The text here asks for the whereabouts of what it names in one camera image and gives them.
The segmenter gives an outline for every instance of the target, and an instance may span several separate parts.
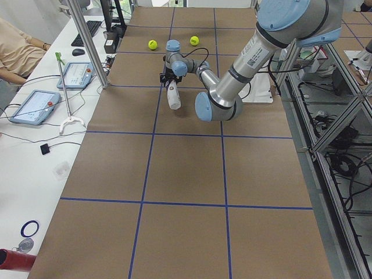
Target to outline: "electronic equipment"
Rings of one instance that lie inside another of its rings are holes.
[[[91,62],[69,62],[63,70],[66,89],[82,90],[90,83],[94,68]],[[62,80],[57,83],[58,89],[63,89]]]
[[[100,0],[103,17],[105,18],[107,37],[105,42],[106,53],[115,53],[116,48],[119,45],[120,38],[124,37],[127,30],[127,26],[124,22],[123,13],[121,12],[119,0],[115,0],[116,12],[120,24],[112,25],[113,16],[112,10],[115,8],[112,6],[112,0]]]
[[[121,6],[120,6],[119,0],[114,0],[115,7],[112,6],[112,0],[100,0],[100,2],[101,2],[103,17],[105,19],[106,31],[108,33],[109,32],[117,33],[117,35],[120,38],[123,38],[127,30],[127,25],[124,22],[124,17],[123,17],[123,13],[121,12]],[[112,11],[114,8],[116,8],[116,12],[117,12],[120,24],[112,25],[113,23]]]
[[[9,118],[13,123],[40,125],[59,103],[60,93],[34,90]]]
[[[89,32],[91,33],[92,37],[94,37],[94,35],[97,33],[99,26],[101,26],[101,23],[102,22],[98,20],[87,21],[87,26],[88,26]],[[75,40],[71,43],[71,46],[72,47],[83,47],[84,46],[83,39],[81,39],[80,34],[77,34]]]

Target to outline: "white wall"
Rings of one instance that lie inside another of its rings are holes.
[[[0,17],[25,33],[52,43],[69,18],[58,0],[0,0]]]
[[[188,7],[248,8],[251,0],[187,0]]]

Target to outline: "keyboard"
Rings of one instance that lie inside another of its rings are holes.
[[[89,32],[91,33],[92,37],[94,37],[95,33],[99,29],[99,26],[101,26],[101,23],[102,22],[97,21],[97,20],[87,21],[87,26],[88,26]],[[75,40],[71,43],[71,46],[72,47],[83,47],[84,46],[84,43],[83,43],[83,40],[81,39],[80,34],[77,34]]]

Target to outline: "label sticker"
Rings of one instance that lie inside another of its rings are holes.
[[[244,54],[244,62],[252,69],[255,69],[269,53],[270,52],[266,48],[260,45],[254,45]]]
[[[255,36],[253,36],[242,50],[242,55],[245,56],[249,52],[249,50],[255,45],[255,43],[256,39]]]

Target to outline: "white desk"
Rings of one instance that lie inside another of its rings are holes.
[[[102,20],[100,16],[87,16],[86,20]],[[100,28],[93,38],[101,62],[106,59],[103,48],[105,39],[104,28]],[[59,74],[55,52],[61,52],[62,59],[66,62],[89,61],[87,53],[81,56],[72,56],[71,52],[75,47],[70,46],[77,35],[77,30],[72,19],[59,34],[49,51],[40,61],[29,79]],[[58,78],[41,79],[27,83],[17,93],[11,103],[22,103],[34,90],[56,91]],[[86,104],[74,114],[82,118],[87,124],[99,99],[101,85],[97,78],[82,92]],[[83,104],[80,96],[70,99],[71,111],[75,111]],[[14,109],[7,109],[8,116],[11,116]],[[0,131],[15,137],[26,138],[31,141],[39,141],[59,135],[59,125],[67,118],[65,103],[60,103],[55,111],[46,120],[46,123],[58,126],[23,126],[13,124],[7,119],[0,119]],[[65,126],[64,135],[85,131],[80,123],[72,123]],[[51,149],[51,152],[42,155],[40,145],[48,143],[49,146],[60,142],[81,143],[84,134],[76,134],[68,137],[59,137],[50,141],[40,143],[27,143],[20,139],[10,138],[4,135],[0,137],[1,167],[0,167],[0,248],[12,249],[18,246],[23,239],[20,229],[29,220],[37,220],[40,229],[32,239],[35,242],[30,254],[36,255],[40,249],[50,220],[58,203],[60,194],[66,183],[66,178],[61,179],[53,170],[60,164],[68,164],[71,168],[77,155],[79,145],[61,144]],[[27,278],[28,273],[0,270],[1,279]]]

